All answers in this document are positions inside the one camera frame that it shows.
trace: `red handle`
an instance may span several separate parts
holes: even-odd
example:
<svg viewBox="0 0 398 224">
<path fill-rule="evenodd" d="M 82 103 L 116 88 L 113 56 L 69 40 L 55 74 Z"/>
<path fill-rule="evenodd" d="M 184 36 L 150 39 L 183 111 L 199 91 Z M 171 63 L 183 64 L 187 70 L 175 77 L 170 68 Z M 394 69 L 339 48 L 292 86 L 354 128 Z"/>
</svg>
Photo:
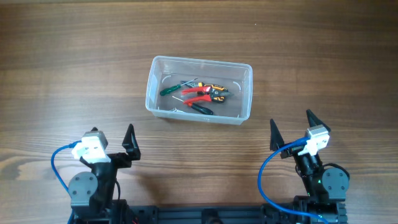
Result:
<svg viewBox="0 0 398 224">
<path fill-rule="evenodd" d="M 183 102 L 183 104 L 194 103 L 196 101 L 209 101 L 209 102 L 211 102 L 211 97 L 210 97 L 210 95 L 198 96 L 198 97 L 194 97 L 194 98 L 190 98 L 188 100 L 185 100 Z"/>
<path fill-rule="evenodd" d="M 201 86 L 201 87 L 189 88 L 186 90 L 182 90 L 182 94 L 185 95 L 187 93 L 194 93 L 194 92 L 198 92 L 198 91 L 209 92 L 210 89 L 211 89 L 211 86 Z"/>
</svg>

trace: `wooden table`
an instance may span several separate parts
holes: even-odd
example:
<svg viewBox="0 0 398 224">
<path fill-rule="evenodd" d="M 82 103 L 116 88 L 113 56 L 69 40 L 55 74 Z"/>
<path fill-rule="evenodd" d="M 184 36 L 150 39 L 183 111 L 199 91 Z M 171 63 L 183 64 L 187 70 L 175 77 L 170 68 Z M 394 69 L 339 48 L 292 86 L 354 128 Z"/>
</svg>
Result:
<svg viewBox="0 0 398 224">
<path fill-rule="evenodd" d="M 56 148 L 93 126 L 121 152 L 129 123 L 142 159 L 120 170 L 130 205 L 259 205 L 269 119 L 302 137 L 305 110 L 332 128 L 323 162 L 351 173 L 350 223 L 396 223 L 397 4 L 213 1 L 0 7 L 0 223 L 66 223 L 70 199 L 50 167 Z M 241 126 L 160 119 L 145 108 L 156 55 L 248 63 L 251 117 Z M 68 151 L 68 183 L 88 170 Z M 275 158 L 264 191 L 305 190 Z"/>
</svg>

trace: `screwdriver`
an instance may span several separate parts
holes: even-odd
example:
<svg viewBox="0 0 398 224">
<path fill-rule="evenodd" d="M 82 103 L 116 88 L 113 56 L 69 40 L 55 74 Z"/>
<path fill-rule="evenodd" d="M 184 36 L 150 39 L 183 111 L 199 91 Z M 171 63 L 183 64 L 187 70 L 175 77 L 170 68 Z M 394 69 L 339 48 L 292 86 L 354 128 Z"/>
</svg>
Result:
<svg viewBox="0 0 398 224">
<path fill-rule="evenodd" d="M 188 105 L 189 107 L 191 107 L 192 109 L 194 109 L 194 110 L 196 110 L 196 111 L 199 111 L 199 112 L 201 112 L 201 113 L 203 113 L 203 114 L 205 114 L 205 115 L 213 115 L 212 110 L 209 109 L 209 108 L 205 108 L 205 107 L 203 107 L 203 106 L 199 106 L 199 105 L 197 105 L 196 103 L 188 103 L 187 105 Z"/>
<path fill-rule="evenodd" d="M 177 85 L 175 85 L 175 86 L 171 86 L 170 88 L 166 88 L 166 89 L 160 91 L 160 95 L 161 95 L 161 96 L 164 96 L 164 95 L 166 95 L 166 94 L 169 94 L 169 93 L 171 93 L 171 92 L 173 92 L 173 91 L 178 90 L 179 88 L 181 88 L 182 85 L 185 85 L 185 84 L 190 83 L 190 82 L 192 82 L 192 81 L 195 81 L 195 80 L 197 80 L 197 79 L 198 79 L 198 78 L 195 78 L 195 79 L 193 79 L 193 80 L 191 80 L 191 81 L 188 81 L 188 82 L 186 82 L 186 83 L 183 83 L 183 84 L 181 84 L 181 85 L 180 85 L 180 84 L 177 84 Z"/>
</svg>

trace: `clear plastic container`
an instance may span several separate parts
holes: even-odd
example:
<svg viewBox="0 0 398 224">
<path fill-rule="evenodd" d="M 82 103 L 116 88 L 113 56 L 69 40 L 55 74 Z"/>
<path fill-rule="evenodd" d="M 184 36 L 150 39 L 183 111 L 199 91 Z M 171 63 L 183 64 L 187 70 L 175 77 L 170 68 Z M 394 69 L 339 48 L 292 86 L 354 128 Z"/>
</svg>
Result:
<svg viewBox="0 0 398 224">
<path fill-rule="evenodd" d="M 242 63 L 157 56 L 150 68 L 146 108 L 155 116 L 163 118 L 241 124 L 250 116 L 252 76 L 251 66 Z M 160 96 L 159 94 L 164 88 L 194 78 L 198 78 L 194 83 L 221 85 L 232 93 L 223 103 L 196 102 L 200 106 L 211 109 L 214 115 L 201 114 L 172 97 L 187 100 L 198 96 L 196 93 L 182 95 L 182 90 L 188 88 L 186 85 L 168 95 Z"/>
</svg>

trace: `screwdriver handle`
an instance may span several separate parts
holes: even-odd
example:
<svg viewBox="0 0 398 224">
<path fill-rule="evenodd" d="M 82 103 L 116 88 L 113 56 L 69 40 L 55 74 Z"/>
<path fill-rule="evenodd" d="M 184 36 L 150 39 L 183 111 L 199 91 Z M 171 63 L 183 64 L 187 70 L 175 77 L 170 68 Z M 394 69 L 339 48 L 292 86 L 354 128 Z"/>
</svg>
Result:
<svg viewBox="0 0 398 224">
<path fill-rule="evenodd" d="M 171 86 L 170 88 L 166 88 L 166 89 L 160 91 L 160 95 L 164 96 L 164 95 L 169 94 L 169 93 L 171 93 L 171 92 L 173 92 L 175 90 L 178 90 L 179 88 L 181 88 L 180 84 L 175 85 L 175 86 Z"/>
<path fill-rule="evenodd" d="M 213 115 L 213 111 L 209 108 L 205 108 L 204 106 L 199 106 L 196 103 L 189 103 L 188 106 L 190 106 L 192 109 L 199 111 L 205 115 Z"/>
</svg>

